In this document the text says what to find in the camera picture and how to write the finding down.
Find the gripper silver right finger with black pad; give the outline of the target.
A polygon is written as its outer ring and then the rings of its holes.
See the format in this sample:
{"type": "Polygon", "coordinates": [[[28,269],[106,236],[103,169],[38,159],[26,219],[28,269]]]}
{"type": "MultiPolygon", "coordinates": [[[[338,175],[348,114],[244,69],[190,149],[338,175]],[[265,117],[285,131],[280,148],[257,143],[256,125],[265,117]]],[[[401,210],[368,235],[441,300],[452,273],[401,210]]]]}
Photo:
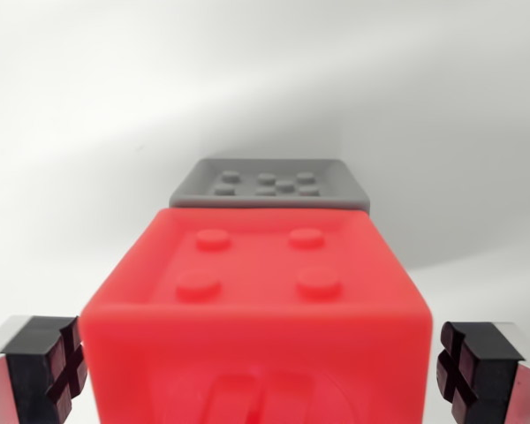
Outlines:
{"type": "Polygon", "coordinates": [[[530,423],[530,338],[511,322],[445,322],[436,380],[457,423],[530,423]]]}

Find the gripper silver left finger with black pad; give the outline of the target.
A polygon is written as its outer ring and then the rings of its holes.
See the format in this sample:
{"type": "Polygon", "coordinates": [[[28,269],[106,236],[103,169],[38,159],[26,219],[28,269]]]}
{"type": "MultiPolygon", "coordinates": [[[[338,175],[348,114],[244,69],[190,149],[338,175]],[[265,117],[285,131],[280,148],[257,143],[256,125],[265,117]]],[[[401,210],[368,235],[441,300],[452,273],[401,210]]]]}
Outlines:
{"type": "Polygon", "coordinates": [[[14,315],[0,326],[0,423],[64,423],[86,380],[77,317],[14,315]]]}

